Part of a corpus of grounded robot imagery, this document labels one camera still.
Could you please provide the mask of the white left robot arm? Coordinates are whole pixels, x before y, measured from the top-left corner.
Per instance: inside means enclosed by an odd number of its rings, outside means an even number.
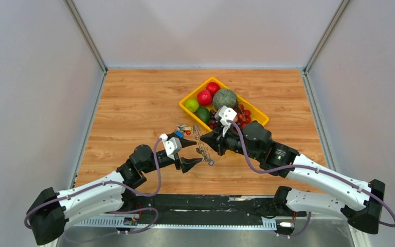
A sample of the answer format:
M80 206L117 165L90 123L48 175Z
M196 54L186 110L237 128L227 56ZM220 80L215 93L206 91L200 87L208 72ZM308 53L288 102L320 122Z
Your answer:
M162 134L155 143L137 146L116 170L100 179L67 190L42 190L27 210L24 224L33 233L37 245L48 244L83 220L102 213L122 210L131 213L137 205L134 195L153 197L161 189L161 168L174 165L188 172L201 158L187 159L178 153L197 144L175 133Z

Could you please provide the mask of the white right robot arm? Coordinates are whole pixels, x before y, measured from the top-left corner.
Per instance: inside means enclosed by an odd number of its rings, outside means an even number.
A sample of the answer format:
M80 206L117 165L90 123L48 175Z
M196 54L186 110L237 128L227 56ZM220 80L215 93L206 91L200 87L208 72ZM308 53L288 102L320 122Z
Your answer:
M258 161L259 169L250 166L257 173L297 180L321 190L321 193L313 193L279 187L273 200L278 214L312 211L345 219L353 228L368 234L379 232L385 192L382 181L366 182L328 169L297 150L273 141L271 132L256 121L238 132L218 126L200 140L220 156L229 150L244 155L248 163Z

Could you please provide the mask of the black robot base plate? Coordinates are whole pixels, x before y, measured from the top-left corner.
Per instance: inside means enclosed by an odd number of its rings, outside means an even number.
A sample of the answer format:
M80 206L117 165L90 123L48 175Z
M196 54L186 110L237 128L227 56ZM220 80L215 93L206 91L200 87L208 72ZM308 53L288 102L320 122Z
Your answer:
M264 219L293 216L293 211L274 205L273 197L238 195L176 195L157 194L153 197L132 196L119 212L140 208L141 223L176 225L261 225Z

